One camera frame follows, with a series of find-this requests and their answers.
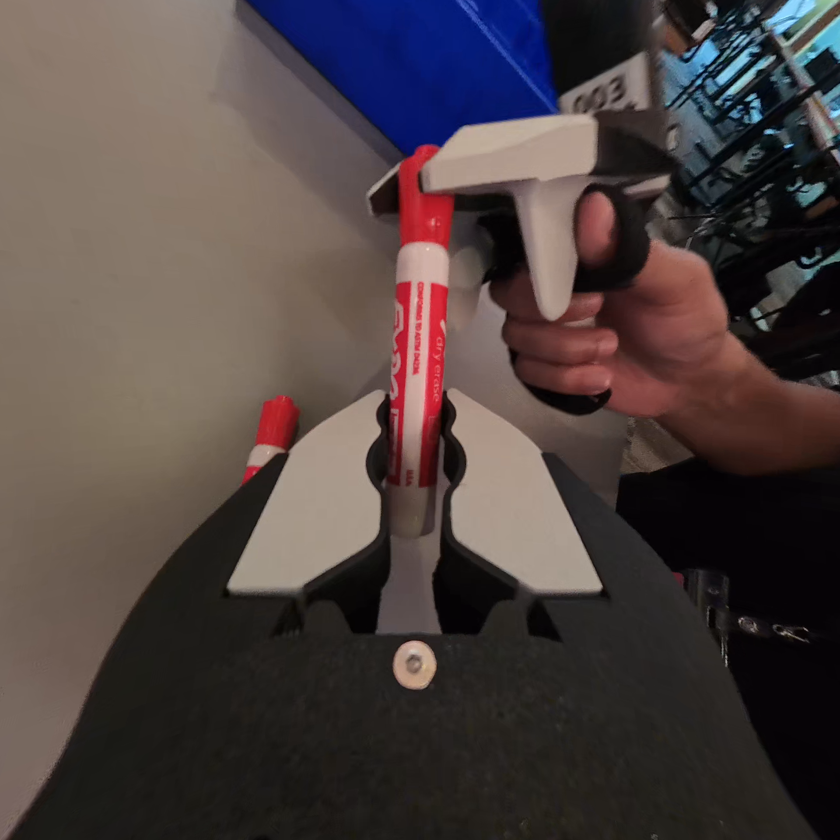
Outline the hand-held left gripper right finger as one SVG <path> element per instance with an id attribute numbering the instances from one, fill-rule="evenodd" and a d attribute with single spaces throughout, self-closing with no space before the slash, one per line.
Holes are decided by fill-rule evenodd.
<path id="1" fill-rule="evenodd" d="M 603 583 L 542 451 L 459 390 L 443 427 L 440 584 L 463 601 L 598 597 Z"/>

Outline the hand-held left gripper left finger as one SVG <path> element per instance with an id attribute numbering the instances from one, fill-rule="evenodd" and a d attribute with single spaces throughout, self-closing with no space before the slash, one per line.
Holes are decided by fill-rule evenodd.
<path id="1" fill-rule="evenodd" d="M 292 447 L 228 580 L 229 595 L 379 598 L 391 566 L 385 398 L 371 392 Z"/>

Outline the person's right hand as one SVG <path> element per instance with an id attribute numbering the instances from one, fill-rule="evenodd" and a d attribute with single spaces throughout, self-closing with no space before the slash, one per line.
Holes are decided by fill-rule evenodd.
<path id="1" fill-rule="evenodd" d="M 555 321 L 540 314 L 524 268 L 491 283 L 490 295 L 506 313 L 501 336 L 523 384 L 559 396 L 610 391 L 613 411 L 672 434 L 740 353 L 708 264 L 657 239 L 629 287 L 575 293 Z"/>

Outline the black metal rack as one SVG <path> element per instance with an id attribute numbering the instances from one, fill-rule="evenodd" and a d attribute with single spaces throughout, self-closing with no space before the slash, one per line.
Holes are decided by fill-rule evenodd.
<path id="1" fill-rule="evenodd" d="M 838 58 L 800 66 L 784 2 L 710 2 L 665 59 L 680 130 L 670 222 L 708 258 L 735 333 L 775 373 L 838 390 Z"/>

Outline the metal key clip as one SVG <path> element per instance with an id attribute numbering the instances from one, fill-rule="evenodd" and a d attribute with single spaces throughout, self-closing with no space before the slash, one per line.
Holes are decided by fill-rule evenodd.
<path id="1" fill-rule="evenodd" d="M 747 639 L 756 643 L 785 644 L 796 649 L 838 651 L 838 633 L 772 621 L 767 618 L 734 612 L 730 608 L 730 580 L 714 570 L 683 570 L 673 573 L 677 583 L 701 616 L 714 638 L 725 666 L 730 666 L 732 640 Z"/>

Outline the red dry erase marker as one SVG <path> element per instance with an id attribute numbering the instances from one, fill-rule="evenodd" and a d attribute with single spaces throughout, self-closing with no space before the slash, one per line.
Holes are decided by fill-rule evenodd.
<path id="1" fill-rule="evenodd" d="M 241 481 L 247 484 L 273 458 L 287 455 L 298 437 L 300 408 L 287 395 L 277 395 L 263 403 L 259 424 Z"/>
<path id="2" fill-rule="evenodd" d="M 427 144 L 397 173 L 401 247 L 395 266 L 388 472 L 392 535 L 434 529 L 447 344 L 449 240 L 455 199 L 426 194 L 421 170 L 438 152 Z"/>

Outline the person's right forearm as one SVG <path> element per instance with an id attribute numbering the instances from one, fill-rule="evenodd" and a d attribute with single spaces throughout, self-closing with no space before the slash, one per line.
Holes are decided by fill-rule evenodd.
<path id="1" fill-rule="evenodd" d="M 694 456 L 737 476 L 839 462 L 838 393 L 781 379 L 732 336 L 682 375 L 656 422 Z"/>

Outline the person's black clothing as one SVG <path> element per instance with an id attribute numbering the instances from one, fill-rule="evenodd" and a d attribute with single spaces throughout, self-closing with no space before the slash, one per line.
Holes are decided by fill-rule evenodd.
<path id="1" fill-rule="evenodd" d="M 828 636 L 737 634 L 729 664 L 791 798 L 820 838 L 838 838 L 838 468 L 742 477 L 690 459 L 623 477 L 616 511 L 673 572 L 725 574 L 735 613 Z"/>

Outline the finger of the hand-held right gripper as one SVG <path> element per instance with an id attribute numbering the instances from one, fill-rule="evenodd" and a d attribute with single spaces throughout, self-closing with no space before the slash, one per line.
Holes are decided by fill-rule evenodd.
<path id="1" fill-rule="evenodd" d="M 399 214 L 399 174 L 401 166 L 401 163 L 394 165 L 367 190 L 365 205 L 372 217 L 390 217 Z"/>
<path id="2" fill-rule="evenodd" d="M 485 194 L 504 185 L 593 173 L 595 119 L 518 119 L 459 129 L 423 166 L 426 194 Z"/>

